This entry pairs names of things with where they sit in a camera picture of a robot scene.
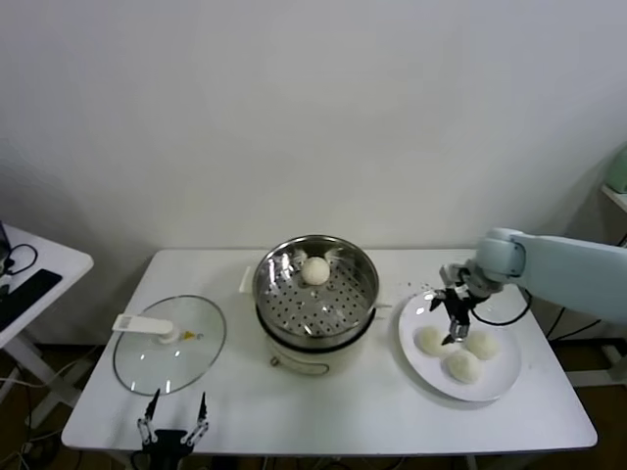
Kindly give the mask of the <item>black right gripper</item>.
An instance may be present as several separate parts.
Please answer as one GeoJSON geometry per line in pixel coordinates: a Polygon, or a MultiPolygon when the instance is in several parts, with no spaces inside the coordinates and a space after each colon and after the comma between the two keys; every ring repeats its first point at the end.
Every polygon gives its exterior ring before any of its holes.
{"type": "Polygon", "coordinates": [[[436,290],[430,301],[430,311],[434,311],[440,305],[444,305],[451,320],[447,336],[442,341],[443,345],[463,342],[469,330],[470,311],[474,308],[474,297],[466,286],[446,287],[444,290],[436,290]]]}

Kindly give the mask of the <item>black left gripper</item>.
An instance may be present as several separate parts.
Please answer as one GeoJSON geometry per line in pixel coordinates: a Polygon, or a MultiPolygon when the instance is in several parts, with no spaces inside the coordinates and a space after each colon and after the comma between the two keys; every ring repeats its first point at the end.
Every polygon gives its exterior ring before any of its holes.
{"type": "Polygon", "coordinates": [[[195,428],[184,430],[158,429],[153,426],[161,390],[158,389],[148,403],[144,414],[137,420],[137,428],[142,441],[142,450],[148,454],[188,454],[189,445],[198,444],[209,430],[209,417],[206,394],[202,394],[195,428]]]}

